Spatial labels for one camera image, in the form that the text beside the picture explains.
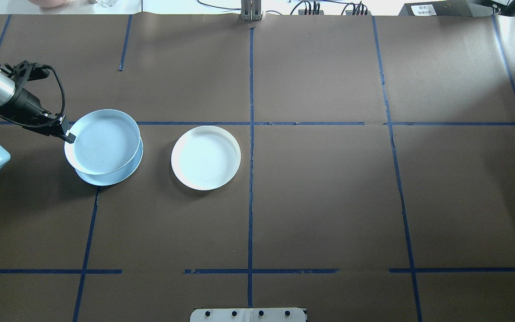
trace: glass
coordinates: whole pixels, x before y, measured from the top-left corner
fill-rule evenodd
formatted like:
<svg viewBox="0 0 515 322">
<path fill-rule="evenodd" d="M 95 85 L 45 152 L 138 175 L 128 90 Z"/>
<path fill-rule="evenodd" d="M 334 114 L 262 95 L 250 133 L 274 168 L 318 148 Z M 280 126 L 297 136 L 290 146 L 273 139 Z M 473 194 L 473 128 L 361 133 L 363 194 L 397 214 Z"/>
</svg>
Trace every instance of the glass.
<svg viewBox="0 0 515 322">
<path fill-rule="evenodd" d="M 98 0 L 98 3 L 103 7 L 112 7 L 116 4 L 118 0 Z"/>
</svg>

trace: white plate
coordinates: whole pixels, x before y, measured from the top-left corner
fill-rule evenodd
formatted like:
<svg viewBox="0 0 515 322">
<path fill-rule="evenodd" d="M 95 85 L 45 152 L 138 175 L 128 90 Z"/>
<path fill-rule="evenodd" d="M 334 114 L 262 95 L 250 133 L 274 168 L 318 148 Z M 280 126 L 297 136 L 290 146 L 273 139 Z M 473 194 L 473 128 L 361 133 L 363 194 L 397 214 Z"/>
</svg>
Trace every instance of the white plate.
<svg viewBox="0 0 515 322">
<path fill-rule="evenodd" d="M 172 149 L 172 169 L 184 185 L 212 190 L 225 185 L 240 167 L 236 138 L 215 126 L 200 126 L 183 134 Z"/>
<path fill-rule="evenodd" d="M 90 175 L 122 169 L 139 149 L 139 126 L 120 110 L 95 110 L 75 122 L 70 132 L 77 138 L 65 142 L 67 161 Z"/>
<path fill-rule="evenodd" d="M 122 167 L 122 169 L 119 169 L 117 171 L 114 171 L 113 173 L 108 174 L 100 174 L 100 175 L 92 175 L 92 174 L 86 174 L 75 170 L 78 174 L 78 176 L 83 179 L 84 181 L 90 183 L 91 185 L 95 186 L 110 186 L 114 185 L 115 183 L 119 183 L 123 181 L 124 179 L 131 176 L 131 174 L 135 173 L 136 169 L 138 169 L 140 165 L 140 161 L 143 159 L 143 141 L 140 140 L 139 144 L 139 150 L 136 152 L 135 157 L 129 162 L 127 165 Z"/>
</svg>

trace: label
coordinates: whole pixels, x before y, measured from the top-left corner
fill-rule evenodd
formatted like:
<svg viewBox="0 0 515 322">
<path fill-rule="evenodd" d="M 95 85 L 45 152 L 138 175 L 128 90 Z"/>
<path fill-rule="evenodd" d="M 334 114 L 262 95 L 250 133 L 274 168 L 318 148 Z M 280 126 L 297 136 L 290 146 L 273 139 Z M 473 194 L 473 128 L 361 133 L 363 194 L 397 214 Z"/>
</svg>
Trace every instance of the label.
<svg viewBox="0 0 515 322">
<path fill-rule="evenodd" d="M 431 4 L 419 4 L 417 6 L 411 6 L 415 16 L 436 16 L 435 7 Z"/>
</svg>

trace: light blue plate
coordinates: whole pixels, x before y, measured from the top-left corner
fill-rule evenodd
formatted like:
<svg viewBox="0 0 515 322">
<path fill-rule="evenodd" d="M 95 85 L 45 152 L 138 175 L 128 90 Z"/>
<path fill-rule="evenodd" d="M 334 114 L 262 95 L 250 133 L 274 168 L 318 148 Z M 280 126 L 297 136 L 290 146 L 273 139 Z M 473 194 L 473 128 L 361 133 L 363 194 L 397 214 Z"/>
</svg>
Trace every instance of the light blue plate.
<svg viewBox="0 0 515 322">
<path fill-rule="evenodd" d="M 139 142 L 139 149 L 136 151 L 135 157 L 127 163 L 124 167 L 121 169 L 118 169 L 117 171 L 114 171 L 113 173 L 108 174 L 99 174 L 99 175 L 92 175 L 92 174 L 86 174 L 77 171 L 78 176 L 83 179 L 84 181 L 90 183 L 91 185 L 95 186 L 110 186 L 114 185 L 115 183 L 119 183 L 123 181 L 124 179 L 128 178 L 133 174 L 136 169 L 139 167 L 140 161 L 143 159 L 143 139 L 140 139 Z"/>
</svg>

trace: wire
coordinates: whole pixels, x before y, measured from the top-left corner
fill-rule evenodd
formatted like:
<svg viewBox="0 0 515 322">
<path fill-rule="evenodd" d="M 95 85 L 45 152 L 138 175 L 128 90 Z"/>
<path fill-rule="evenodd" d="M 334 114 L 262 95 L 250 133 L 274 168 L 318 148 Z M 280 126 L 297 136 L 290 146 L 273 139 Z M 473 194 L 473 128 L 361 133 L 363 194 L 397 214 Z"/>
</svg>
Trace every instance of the wire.
<svg viewBox="0 0 515 322">
<path fill-rule="evenodd" d="M 225 10 L 241 10 L 241 8 L 224 8 L 224 7 L 217 7 L 217 6 L 212 6 L 211 4 L 205 4 L 204 2 L 201 2 L 200 0 L 196 0 L 199 4 L 202 4 L 204 6 L 207 6 L 207 7 L 212 7 L 212 8 L 218 8 L 218 9 L 225 9 Z"/>
<path fill-rule="evenodd" d="M 364 6 L 363 1 L 360 1 L 359 4 L 357 5 L 357 10 L 354 10 L 353 14 L 356 16 L 359 16 L 359 13 L 363 9 L 363 6 Z"/>
<path fill-rule="evenodd" d="M 305 3 L 305 11 L 307 12 L 307 5 L 309 5 L 309 11 L 311 11 L 311 2 L 307 1 L 307 0 L 301 0 L 299 1 L 298 4 L 295 4 L 295 7 L 293 8 L 293 10 L 291 11 L 290 13 L 290 16 L 293 14 L 293 12 L 295 11 L 295 9 L 297 9 L 297 7 L 302 4 L 302 3 Z"/>
<path fill-rule="evenodd" d="M 345 13 L 345 9 L 347 9 L 347 7 L 349 7 L 350 5 L 353 5 L 353 12 L 355 12 L 356 6 L 354 3 L 351 2 L 350 4 L 345 5 L 345 8 L 343 8 L 343 11 L 341 12 L 341 16 L 343 16 L 343 14 Z"/>
<path fill-rule="evenodd" d="M 47 123 L 39 124 L 36 126 L 32 126 L 30 124 L 19 123 L 19 122 L 14 121 L 6 116 L 2 116 L 1 114 L 0 114 L 0 118 L 6 120 L 7 122 L 16 124 L 17 126 L 26 127 L 26 128 L 39 128 L 39 127 L 49 126 L 49 125 L 55 123 L 56 121 L 59 121 L 59 118 L 63 117 L 63 112 L 65 112 L 65 89 L 63 89 L 63 84 L 61 83 L 61 80 L 59 79 L 59 75 L 57 75 L 57 71 L 55 71 L 55 68 L 53 68 L 49 65 L 42 65 L 41 68 L 49 69 L 53 72 L 53 74 L 55 75 L 55 79 L 57 79 L 57 84 L 59 84 L 59 89 L 61 90 L 61 101 L 62 101 L 61 102 L 61 112 L 59 112 L 59 114 L 57 114 L 57 117 Z"/>
</svg>

